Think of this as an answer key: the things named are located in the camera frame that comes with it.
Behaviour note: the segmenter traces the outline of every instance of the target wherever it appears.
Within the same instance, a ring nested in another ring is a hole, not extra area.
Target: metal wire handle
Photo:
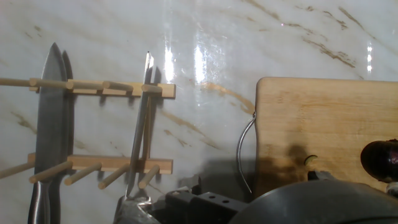
[[[236,147],[236,166],[238,167],[238,171],[241,174],[243,182],[246,184],[246,187],[248,188],[250,194],[252,194],[251,189],[250,189],[249,184],[246,182],[246,179],[244,178],[244,175],[243,175],[242,163],[241,163],[241,149],[242,149],[243,139],[246,136],[246,133],[248,133],[248,131],[251,128],[251,126],[256,121],[256,117],[257,117],[256,116],[256,112],[254,112],[253,113],[253,118],[250,120],[249,124],[243,130],[242,135],[239,138],[238,146]]]

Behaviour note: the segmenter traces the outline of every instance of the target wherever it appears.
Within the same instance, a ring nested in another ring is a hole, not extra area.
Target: marble wall
[[[0,2],[0,77],[41,77],[53,42],[82,80],[141,82],[150,51],[175,100],[157,102],[153,158],[174,173],[152,180],[157,199],[201,174],[207,190],[242,198],[236,144],[262,77],[398,80],[397,1],[23,1]],[[129,156],[138,101],[79,96],[75,154]],[[38,95],[0,86],[0,169],[35,151]],[[243,146],[253,170],[256,137]],[[0,220],[27,221],[33,169],[0,180]],[[126,187],[105,190],[92,173],[61,186],[62,223],[111,223]]]

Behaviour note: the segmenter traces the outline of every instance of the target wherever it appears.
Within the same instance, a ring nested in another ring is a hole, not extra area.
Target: wooden peg
[[[126,85],[126,84],[122,84],[122,83],[105,81],[102,83],[102,86],[104,88],[111,89],[111,90],[132,91],[131,85]]]
[[[159,86],[143,84],[141,90],[146,93],[162,93],[163,89]]]
[[[31,169],[33,167],[35,167],[35,162],[27,162],[27,163],[21,164],[19,166],[14,166],[14,167],[2,170],[2,171],[0,171],[0,179],[9,177],[11,175],[25,171],[27,169]]]
[[[154,165],[152,169],[145,175],[145,177],[142,178],[142,180],[138,183],[138,187],[140,189],[144,189],[149,184],[150,180],[152,180],[152,178],[154,178],[154,176],[159,172],[159,170],[159,165]]]
[[[54,81],[54,80],[43,80],[39,78],[31,78],[29,84],[32,87],[53,87],[53,88],[67,88],[66,82]]]
[[[109,175],[107,178],[103,179],[99,184],[98,188],[99,189],[105,189],[109,184],[112,184],[117,178],[119,178],[122,174],[127,172],[129,170],[130,164],[124,164],[122,167],[120,167],[118,170],[113,172],[111,175]]]
[[[29,80],[18,80],[14,78],[0,78],[0,85],[7,86],[26,86],[29,87]]]
[[[39,172],[38,174],[33,175],[32,177],[29,178],[29,182],[34,184],[38,181],[46,179],[47,177],[51,177],[55,174],[58,174],[59,172],[61,172],[63,170],[71,169],[72,165],[73,165],[73,163],[70,161],[63,162],[63,163],[56,165],[54,167],[51,167],[43,172]]]
[[[82,171],[79,171],[76,174],[73,174],[69,178],[65,179],[64,183],[65,183],[65,185],[69,186],[69,185],[75,183],[76,181],[82,179],[83,177],[87,176],[88,174],[90,174],[96,170],[100,170],[101,166],[102,166],[102,163],[97,162],[96,164],[89,166],[86,169],[83,169]]]
[[[83,83],[68,81],[67,88],[69,90],[103,90],[104,87],[98,83]]]

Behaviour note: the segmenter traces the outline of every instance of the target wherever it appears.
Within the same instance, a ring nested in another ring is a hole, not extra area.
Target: wooden dish drying rack
[[[53,80],[42,80],[39,78],[31,78],[30,80],[18,80],[11,78],[0,78],[0,85],[7,86],[26,86],[30,91],[39,92],[40,87],[64,88],[70,93],[83,95],[109,95],[109,96],[141,96],[142,92],[150,93],[149,105],[146,114],[144,128],[144,150],[146,158],[142,158],[137,163],[137,171],[145,173],[144,178],[138,183],[140,189],[144,189],[150,180],[156,174],[171,174],[173,171],[172,159],[152,159],[150,153],[150,136],[151,136],[151,114],[150,99],[152,97],[175,98],[174,84],[143,84],[136,82],[111,82],[111,81],[89,81],[69,79],[67,82],[59,82]],[[99,184],[99,189],[105,189],[109,184],[114,182],[118,177],[122,176],[129,170],[130,157],[114,157],[114,156],[87,156],[87,155],[69,155],[66,162],[51,167],[41,173],[33,175],[29,178],[29,182],[36,183],[47,177],[53,176],[67,169],[81,170],[67,179],[65,185],[71,185],[82,179],[88,174],[96,171],[112,171],[113,173],[103,179]],[[17,174],[35,166],[35,154],[27,156],[27,163],[19,166],[11,167],[6,170],[0,170],[0,179],[10,175]]]

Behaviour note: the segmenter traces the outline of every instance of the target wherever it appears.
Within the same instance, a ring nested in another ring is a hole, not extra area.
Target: chef's knife
[[[150,83],[153,67],[154,67],[154,58],[148,52],[145,61],[144,84]],[[124,194],[124,197],[130,195],[136,180],[136,166],[139,158],[139,151],[141,149],[142,134],[144,133],[145,116],[148,108],[148,99],[149,99],[148,93],[142,92],[141,99],[139,102],[136,132],[134,134],[134,142],[132,144],[129,177],[127,180],[126,193]]]
[[[67,81],[62,54],[56,43],[47,55],[42,79]],[[68,156],[68,96],[65,89],[40,87],[39,114],[37,118],[35,174],[67,160]],[[52,203],[49,187],[54,177],[34,184],[30,202],[28,224],[49,224],[50,208],[58,210],[60,205]]]

